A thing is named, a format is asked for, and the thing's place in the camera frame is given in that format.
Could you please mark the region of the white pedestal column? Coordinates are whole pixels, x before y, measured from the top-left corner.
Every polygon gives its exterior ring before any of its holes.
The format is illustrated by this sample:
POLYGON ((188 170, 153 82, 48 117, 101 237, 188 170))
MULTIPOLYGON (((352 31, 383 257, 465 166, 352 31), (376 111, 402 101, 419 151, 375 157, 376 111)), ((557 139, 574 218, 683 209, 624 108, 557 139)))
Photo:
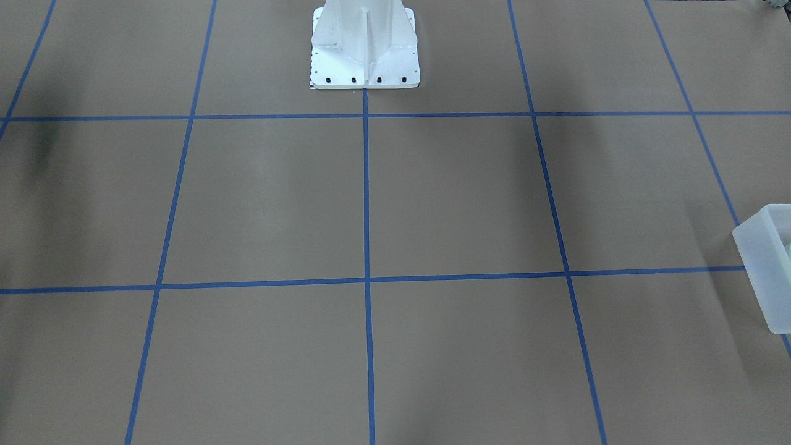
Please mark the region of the white pedestal column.
POLYGON ((419 87, 415 11, 403 2, 327 1, 314 9, 311 30, 311 88, 419 87))

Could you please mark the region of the translucent white plastic box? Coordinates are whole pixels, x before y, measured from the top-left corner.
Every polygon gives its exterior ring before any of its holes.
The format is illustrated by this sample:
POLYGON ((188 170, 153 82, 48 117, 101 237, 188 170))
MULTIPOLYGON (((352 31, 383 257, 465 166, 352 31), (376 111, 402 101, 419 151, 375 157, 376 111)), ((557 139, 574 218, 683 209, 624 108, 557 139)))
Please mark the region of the translucent white plastic box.
POLYGON ((790 333, 790 205, 766 205, 732 231, 770 332, 790 333))

